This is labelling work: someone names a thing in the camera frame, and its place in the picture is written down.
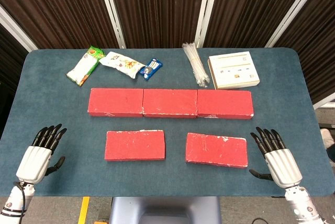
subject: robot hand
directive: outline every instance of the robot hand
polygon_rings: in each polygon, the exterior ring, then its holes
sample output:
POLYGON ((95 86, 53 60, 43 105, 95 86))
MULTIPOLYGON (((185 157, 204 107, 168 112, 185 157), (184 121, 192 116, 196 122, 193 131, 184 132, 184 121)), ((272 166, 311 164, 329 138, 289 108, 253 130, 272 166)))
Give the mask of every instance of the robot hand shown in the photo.
POLYGON ((62 166, 65 160, 63 156, 54 166, 48 168, 50 159, 66 132, 66 128, 58 132, 61 126, 59 124, 55 127, 50 126, 41 129, 34 138, 32 145, 26 150, 16 172, 19 182, 14 183, 15 186, 10 197, 0 213, 0 223, 21 223, 22 217, 34 196, 34 185, 62 166))
POLYGON ((256 130, 261 138, 253 132, 250 135, 256 141, 265 158, 270 174, 260 174, 255 170, 249 170, 249 172, 257 178, 274 181, 279 187, 286 190, 285 198, 293 210, 298 223, 327 223, 322 221, 306 189, 299 186, 303 176, 292 153, 286 148, 279 133, 275 130, 271 130, 271 132, 266 129, 262 130, 259 127, 256 127, 256 130))

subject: plastic straw bundle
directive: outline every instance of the plastic straw bundle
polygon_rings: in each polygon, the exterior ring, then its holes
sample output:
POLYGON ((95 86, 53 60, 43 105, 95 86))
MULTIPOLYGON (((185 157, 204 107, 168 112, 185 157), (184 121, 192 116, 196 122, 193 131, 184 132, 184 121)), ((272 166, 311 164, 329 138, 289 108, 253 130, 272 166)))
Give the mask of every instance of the plastic straw bundle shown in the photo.
POLYGON ((189 62, 193 68, 195 79, 199 86, 207 87, 206 82, 209 83, 209 76, 206 74, 203 63, 201 63, 197 48, 194 43, 183 43, 183 49, 188 57, 189 62))

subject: blue table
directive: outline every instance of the blue table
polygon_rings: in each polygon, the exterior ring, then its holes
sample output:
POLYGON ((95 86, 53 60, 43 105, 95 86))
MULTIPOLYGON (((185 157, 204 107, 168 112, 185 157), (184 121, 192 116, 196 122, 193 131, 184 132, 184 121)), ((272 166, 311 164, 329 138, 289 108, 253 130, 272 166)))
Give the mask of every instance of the blue table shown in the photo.
POLYGON ((192 68, 182 49, 115 49, 147 63, 155 57, 163 68, 149 80, 132 80, 99 65, 82 87, 65 73, 86 50, 36 50, 28 54, 13 106, 0 141, 0 195, 7 196, 25 149, 44 126, 62 123, 68 128, 51 164, 62 155, 66 161, 56 173, 36 186, 43 196, 268 196, 283 195, 274 183, 258 180, 248 169, 234 169, 184 161, 188 132, 247 138, 249 169, 268 172, 250 137, 256 126, 274 128, 282 135, 303 174, 302 186, 312 195, 334 192, 335 180, 323 147, 318 123, 295 51, 269 49, 199 49, 209 74, 210 55, 250 50, 260 84, 245 88, 253 95, 251 120, 107 118, 90 117, 92 87, 197 89, 192 68), (165 161, 106 162, 109 130, 162 129, 165 161))

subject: yellow tape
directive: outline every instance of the yellow tape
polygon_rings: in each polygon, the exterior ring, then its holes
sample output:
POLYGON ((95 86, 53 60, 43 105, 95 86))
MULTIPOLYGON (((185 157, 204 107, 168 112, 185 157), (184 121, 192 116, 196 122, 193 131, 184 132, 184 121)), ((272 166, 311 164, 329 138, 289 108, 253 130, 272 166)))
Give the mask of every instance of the yellow tape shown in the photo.
POLYGON ((80 209, 78 224, 85 224, 89 202, 90 202, 90 198, 88 196, 83 197, 82 208, 80 209))

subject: blue snack package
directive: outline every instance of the blue snack package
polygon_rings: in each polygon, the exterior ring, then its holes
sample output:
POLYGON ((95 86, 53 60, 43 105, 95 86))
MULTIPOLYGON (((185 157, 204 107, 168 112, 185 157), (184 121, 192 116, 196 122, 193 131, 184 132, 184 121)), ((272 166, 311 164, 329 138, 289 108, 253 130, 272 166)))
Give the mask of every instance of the blue snack package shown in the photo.
POLYGON ((140 70, 140 74, 146 79, 149 78, 163 66, 163 63, 156 58, 151 59, 151 61, 140 70))

